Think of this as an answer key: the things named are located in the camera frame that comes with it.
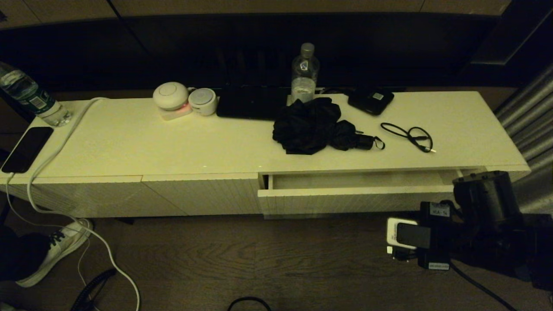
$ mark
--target black cord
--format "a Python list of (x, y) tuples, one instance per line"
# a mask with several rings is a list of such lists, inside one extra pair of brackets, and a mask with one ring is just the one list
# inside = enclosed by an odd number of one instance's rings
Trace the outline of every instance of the black cord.
[(129, 34), (134, 38), (134, 40), (136, 40), (136, 42), (140, 45), (140, 47), (144, 50), (144, 52), (146, 52), (146, 54), (148, 54), (150, 57), (152, 57), (152, 54), (150, 53), (150, 51), (146, 48), (146, 46), (142, 43), (142, 41), (140, 41), (140, 39), (138, 38), (138, 36), (136, 35), (136, 33), (134, 33), (133, 29), (129, 26), (129, 24), (127, 24), (127, 21), (123, 19), (123, 17), (121, 16), (121, 14), (119, 14), (119, 11), (117, 10), (117, 8), (113, 5), (113, 3), (111, 2), (111, 0), (106, 0), (107, 4), (109, 4), (109, 7), (111, 7), (111, 10), (115, 13), (115, 15), (117, 16), (117, 19), (119, 19), (119, 21), (125, 26), (125, 28), (127, 29), (127, 31), (129, 32)]
[(349, 89), (340, 89), (338, 87), (327, 87), (321, 91), (321, 94), (344, 94), (349, 96), (352, 93), (352, 90)]
[(487, 289), (486, 287), (484, 287), (483, 285), (481, 285), (480, 283), (476, 282), (475, 280), (471, 279), (468, 275), (466, 275), (464, 272), (462, 272), (461, 270), (459, 270), (459, 268), (457, 268), (457, 266), (455, 266), (453, 264), (453, 262), (450, 261), (450, 267), (455, 271), (457, 272), (457, 274), (459, 274), (462, 278), (464, 278), (465, 280), (467, 280), (470, 284), (476, 286), (478, 289), (480, 289), (482, 292), (490, 295), (493, 299), (497, 300), (500, 304), (504, 305), (508, 310), (510, 311), (517, 311), (512, 305), (510, 305), (508, 302), (506, 302), (505, 300), (503, 300), (500, 296), (497, 296), (496, 294), (494, 294), (492, 291), (490, 291), (489, 289)]
[[(99, 292), (102, 290), (103, 286), (106, 284), (107, 279), (114, 276), (117, 273), (117, 270), (115, 269), (109, 269), (107, 271), (104, 271), (100, 273), (97, 277), (95, 277), (90, 283), (88, 283), (85, 286), (85, 289), (82, 290), (82, 292), (79, 294), (77, 299), (75, 300), (73, 306), (71, 307), (71, 311), (89, 311), (94, 308), (94, 299), (99, 294)], [(96, 292), (96, 295), (94, 296), (94, 299), (88, 300), (87, 297), (90, 295), (90, 293), (96, 288), (100, 283), (102, 282), (102, 285), (100, 289)]]
[[(401, 127), (397, 126), (397, 125), (394, 125), (394, 124), (391, 124), (391, 123), (386, 123), (386, 122), (381, 123), (380, 127), (385, 129), (386, 131), (392, 133), (392, 134), (396, 134), (397, 136), (407, 138), (413, 145), (415, 145), (417, 148), (419, 148), (422, 152), (426, 152), (426, 153), (436, 152), (434, 149), (432, 149), (432, 147), (434, 146), (434, 141), (432, 140), (432, 137), (422, 127), (414, 126), (414, 127), (410, 128), (408, 131), (406, 131), (406, 130), (402, 129)], [(396, 131), (392, 131), (391, 129), (386, 128), (386, 127), (397, 128), (398, 130), (403, 132), (403, 134), (398, 133)], [(414, 130), (414, 129), (418, 129), (419, 131), (422, 131), (426, 135), (425, 136), (413, 136), (413, 135), (411, 135), (411, 131)], [(419, 144), (419, 141), (427, 141), (427, 140), (430, 141), (430, 146), (429, 147)]]
[(271, 311), (271, 307), (269, 307), (269, 305), (268, 305), (265, 301), (263, 301), (263, 299), (257, 298), (257, 297), (242, 297), (242, 298), (238, 298), (238, 299), (236, 299), (235, 301), (233, 301), (233, 302), (231, 303), (230, 306), (228, 306), (227, 311), (231, 311), (232, 307), (233, 307), (236, 303), (241, 302), (241, 301), (247, 301), (247, 300), (250, 300), (250, 301), (257, 301), (258, 303), (262, 304), (262, 305), (265, 307), (265, 309), (267, 309), (267, 311)]

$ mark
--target plastic water bottle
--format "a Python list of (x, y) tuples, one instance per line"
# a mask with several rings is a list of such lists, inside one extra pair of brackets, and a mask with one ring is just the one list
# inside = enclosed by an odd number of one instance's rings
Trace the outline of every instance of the plastic water bottle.
[(319, 60), (313, 56), (314, 52), (313, 44), (304, 43), (301, 45), (301, 54), (292, 62), (292, 102), (313, 99), (319, 74)]
[(64, 126), (71, 120), (71, 112), (41, 89), (33, 79), (1, 61), (0, 87), (49, 125)]

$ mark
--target white cable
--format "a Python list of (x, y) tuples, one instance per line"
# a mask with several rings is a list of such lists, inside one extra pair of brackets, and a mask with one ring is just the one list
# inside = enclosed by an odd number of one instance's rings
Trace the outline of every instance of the white cable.
[(8, 177), (8, 180), (6, 180), (6, 199), (8, 200), (8, 205), (9, 205), (9, 208), (12, 210), (12, 212), (14, 214), (16, 214), (21, 220), (23, 220), (24, 222), (26, 222), (27, 224), (30, 224), (30, 225), (33, 225), (33, 226), (37, 226), (37, 227), (57, 227), (57, 228), (65, 228), (64, 226), (60, 226), (60, 225), (42, 225), (42, 224), (35, 224), (34, 222), (32, 221), (29, 221), (27, 220), (26, 218), (24, 218), (23, 216), (21, 216), (16, 210), (15, 208), (13, 207), (12, 205), (12, 202), (10, 201), (9, 199), (9, 182), (12, 180), (13, 176), (15, 175), (15, 173), (10, 173), (9, 177)]
[[(33, 185), (33, 181), (34, 179), (36, 178), (36, 176), (44, 169), (44, 167), (46, 167), (46, 165), (48, 165), (60, 152), (61, 150), (63, 149), (63, 147), (65, 146), (65, 144), (67, 143), (67, 141), (69, 140), (69, 138), (71, 137), (71, 135), (73, 134), (73, 132), (75, 131), (75, 129), (77, 129), (77, 126), (79, 125), (79, 123), (81, 122), (83, 116), (86, 114), (86, 112), (88, 111), (88, 109), (92, 106), (93, 103), (99, 101), (99, 100), (103, 100), (103, 99), (107, 99), (105, 97), (95, 97), (93, 99), (91, 99), (85, 106), (85, 108), (83, 109), (83, 111), (81, 112), (81, 114), (73, 120), (72, 122), (72, 127), (71, 129), (69, 130), (69, 133), (67, 134), (67, 137), (65, 137), (64, 141), (59, 145), (59, 147), (54, 151), (52, 152), (52, 155), (50, 155), (44, 162), (42, 162), (41, 165), (39, 165), (37, 167), (37, 169), (32, 173), (31, 177), (29, 178), (29, 182), (27, 183), (27, 197), (29, 199), (29, 202), (31, 203), (31, 206), (33, 207), (33, 209), (41, 214), (57, 214), (57, 215), (64, 215), (64, 216), (67, 216), (69, 218), (71, 218), (73, 221), (76, 221), (77, 223), (78, 220), (77, 218), (71, 216), (71, 215), (66, 215), (62, 212), (57, 212), (57, 211), (47, 211), (47, 210), (42, 210), (40, 209), (34, 202), (33, 200), (33, 193), (32, 193), (32, 185)], [(97, 234), (96, 232), (94, 232), (94, 230), (92, 229), (89, 229), (87, 227), (84, 227), (83, 226), (83, 229), (85, 229), (86, 231), (90, 232), (91, 234), (93, 234), (94, 236), (96, 236), (98, 239), (100, 239), (100, 241), (102, 241), (104, 243), (104, 245), (106, 245), (106, 248), (107, 248), (107, 252), (109, 254), (109, 260), (111, 261), (111, 264), (113, 265), (113, 267), (119, 272), (121, 273), (127, 280), (129, 280), (129, 282), (131, 283), (131, 285), (133, 286), (134, 288), (134, 291), (136, 292), (136, 295), (137, 295), (137, 307), (136, 307), (136, 311), (139, 311), (140, 310), (140, 292), (138, 291), (138, 287), (136, 285), (136, 283), (133, 281), (133, 279), (125, 273), (125, 271), (121, 270), (121, 268), (119, 268), (119, 266), (115, 263), (115, 260), (113, 259), (113, 254), (111, 252), (111, 248), (109, 247), (109, 244), (106, 242), (106, 240), (104, 240), (104, 238), (102, 236), (100, 236), (99, 234)]]
[[(85, 247), (85, 250), (82, 252), (81, 257), (79, 258), (79, 262), (77, 263), (77, 272), (79, 273), (79, 277), (81, 278), (81, 281), (85, 285), (85, 287), (87, 286), (87, 283), (85, 281), (85, 277), (82, 276), (82, 273), (81, 273), (81, 261), (82, 261), (82, 258), (85, 256), (86, 252), (88, 251), (88, 249), (90, 248), (90, 239), (87, 239), (86, 241), (88, 243)], [(88, 294), (88, 298), (89, 300), (92, 300), (92, 294)], [(92, 304), (92, 306), (96, 309), (96, 311), (102, 311), (98, 309), (98, 307), (95, 304)]]
[[(29, 221), (27, 220), (26, 218), (24, 218), (23, 216), (21, 216), (17, 211), (16, 209), (13, 207), (12, 205), (12, 202), (10, 201), (10, 197), (9, 197), (9, 182), (12, 180), (13, 176), (15, 175), (15, 173), (11, 173), (8, 177), (8, 179), (6, 180), (6, 199), (8, 200), (8, 205), (9, 205), (9, 208), (12, 210), (12, 212), (14, 214), (16, 214), (21, 220), (23, 220), (24, 222), (26, 222), (27, 224), (30, 224), (30, 225), (33, 225), (33, 226), (38, 226), (38, 227), (57, 227), (57, 228), (62, 228), (62, 229), (69, 229), (69, 230), (72, 230), (72, 231), (75, 231), (75, 232), (78, 232), (80, 233), (79, 230), (75, 230), (75, 229), (72, 229), (72, 228), (68, 228), (66, 226), (60, 226), (60, 225), (44, 225), (44, 224), (35, 224), (34, 222), (32, 221)], [(77, 273), (79, 274), (79, 277), (81, 278), (81, 281), (82, 283), (85, 285), (85, 287), (87, 286), (87, 283), (85, 281), (85, 278), (82, 276), (82, 273), (81, 273), (81, 262), (82, 262), (82, 259), (83, 257), (85, 256), (86, 252), (88, 251), (88, 249), (90, 248), (90, 237), (86, 237), (86, 241), (87, 241), (87, 245), (86, 245), (86, 248), (85, 250), (82, 252), (81, 254), (81, 257), (79, 258), (79, 262), (77, 263)], [(91, 300), (92, 299), (92, 296), (89, 294), (88, 295), (88, 298)], [(102, 311), (100, 310), (96, 305), (92, 305), (96, 311)]]

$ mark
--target label sticker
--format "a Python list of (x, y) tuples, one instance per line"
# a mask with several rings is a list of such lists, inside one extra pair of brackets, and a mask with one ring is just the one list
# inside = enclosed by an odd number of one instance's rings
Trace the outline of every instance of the label sticker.
[(24, 99), (20, 99), (19, 102), (35, 115), (48, 111), (56, 103), (46, 91), (41, 89), (37, 89), (35, 93), (30, 94)]
[(381, 100), (384, 98), (384, 95), (380, 94), (380, 93), (374, 93), (373, 94), (373, 98), (374, 99), (377, 99), (377, 100)]
[(430, 270), (449, 270), (449, 263), (429, 262), (428, 269)]
[(300, 69), (303, 70), (303, 71), (307, 71), (309, 69), (309, 62), (302, 61), (300, 63)]
[(450, 207), (449, 205), (445, 205), (445, 204), (430, 203), (430, 215), (449, 217)]

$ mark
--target folded umbrella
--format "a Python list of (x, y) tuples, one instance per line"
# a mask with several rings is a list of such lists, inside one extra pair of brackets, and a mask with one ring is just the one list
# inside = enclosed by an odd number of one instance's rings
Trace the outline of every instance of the folded umbrella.
[(340, 119), (340, 107), (328, 97), (319, 97), (303, 103), (296, 100), (279, 112), (274, 126), (273, 139), (282, 144), (287, 154), (314, 154), (330, 144), (346, 151), (350, 148), (370, 150), (380, 138), (361, 135), (355, 126)]

